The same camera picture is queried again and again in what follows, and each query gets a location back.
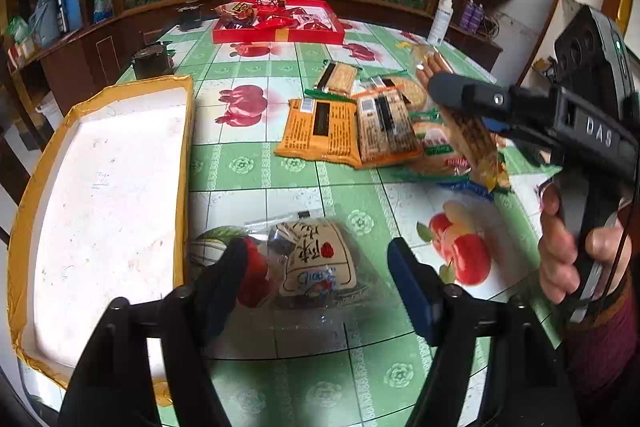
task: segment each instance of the red apple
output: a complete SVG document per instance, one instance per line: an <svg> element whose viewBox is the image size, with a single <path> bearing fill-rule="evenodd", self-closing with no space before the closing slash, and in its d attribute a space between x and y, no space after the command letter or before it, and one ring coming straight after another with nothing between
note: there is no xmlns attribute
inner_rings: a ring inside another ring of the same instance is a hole
<svg viewBox="0 0 640 427"><path fill-rule="evenodd" d="M454 254L454 243L457 238L467 235L469 233L475 233L476 230L470 229L464 223L454 223L447 230L444 231L440 238L440 251L441 256L446 263L451 261Z"/></svg>
<svg viewBox="0 0 640 427"><path fill-rule="evenodd" d="M450 226L451 226L450 220L447 219L447 216L445 216L443 213L436 214L435 216L431 217L431 220L429 221L429 229L433 234L433 237L431 238L431 244L433 245L433 248L436 249L436 252L438 252L440 255L442 255L441 248L440 248L440 241L442 240L442 234Z"/></svg>
<svg viewBox="0 0 640 427"><path fill-rule="evenodd" d="M484 239L477 233L467 233L455 238L452 245L456 280L467 286L475 286L489 277L491 257Z"/></svg>
<svg viewBox="0 0 640 427"><path fill-rule="evenodd" d="M251 239L244 238L248 259L244 277L238 288L238 302L249 308L255 308L271 290L267 280L269 264Z"/></svg>

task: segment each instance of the blue bottle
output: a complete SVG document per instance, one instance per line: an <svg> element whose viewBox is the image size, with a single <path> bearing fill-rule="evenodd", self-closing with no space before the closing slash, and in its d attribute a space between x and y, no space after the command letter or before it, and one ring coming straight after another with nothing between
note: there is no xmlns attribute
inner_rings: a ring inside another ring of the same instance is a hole
<svg viewBox="0 0 640 427"><path fill-rule="evenodd" d="M79 0L63 0L68 19L69 31L79 30L82 27L82 17L80 15Z"/></svg>

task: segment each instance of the spray bottle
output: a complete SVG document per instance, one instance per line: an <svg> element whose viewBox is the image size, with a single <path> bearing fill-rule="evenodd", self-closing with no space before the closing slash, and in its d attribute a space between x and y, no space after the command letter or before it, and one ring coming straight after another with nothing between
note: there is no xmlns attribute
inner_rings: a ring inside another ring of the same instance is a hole
<svg viewBox="0 0 640 427"><path fill-rule="evenodd" d="M439 46L444 40L444 34L449 28L451 22L451 16L453 15L453 0L444 0L440 3L440 7L436 12L436 16L433 19L431 25L431 31L427 38L427 44L433 44Z"/></svg>

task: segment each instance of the black cable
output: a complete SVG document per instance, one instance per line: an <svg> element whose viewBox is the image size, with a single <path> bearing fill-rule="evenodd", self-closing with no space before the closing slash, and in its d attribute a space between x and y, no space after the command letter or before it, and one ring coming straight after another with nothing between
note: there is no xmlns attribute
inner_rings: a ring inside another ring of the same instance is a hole
<svg viewBox="0 0 640 427"><path fill-rule="evenodd" d="M636 209L636 200L638 199L638 192L640 192L640 148L638 149L638 155L636 156L636 180L634 182L634 195L631 199L631 206L629 208L629 215L626 218L625 227L622 230L622 236L620 237L620 242L618 243L618 250L616 252L616 256L613 259L613 264L611 265L611 273L609 273L609 277L607 278L607 284L604 286L604 292L600 297L600 301L597 304L596 311L591 316L591 326L598 318L598 315L602 311L604 307L604 301L609 294L609 289L611 288L611 283L613 282L613 277L615 277L616 270L618 269L618 263L620 262L620 256L622 256L622 249L625 246L626 238L629 235L629 228L631 226L631 219L634 215L634 211Z"/></svg>

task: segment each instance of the blue gripper pad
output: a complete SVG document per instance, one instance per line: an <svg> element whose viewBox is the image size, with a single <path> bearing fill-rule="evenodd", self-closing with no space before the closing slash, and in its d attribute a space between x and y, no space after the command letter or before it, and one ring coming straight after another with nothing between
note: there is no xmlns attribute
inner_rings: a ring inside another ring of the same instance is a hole
<svg viewBox="0 0 640 427"><path fill-rule="evenodd" d="M389 243L386 263L415 332L437 346L444 329L442 280L431 266L418 263L402 237Z"/></svg>

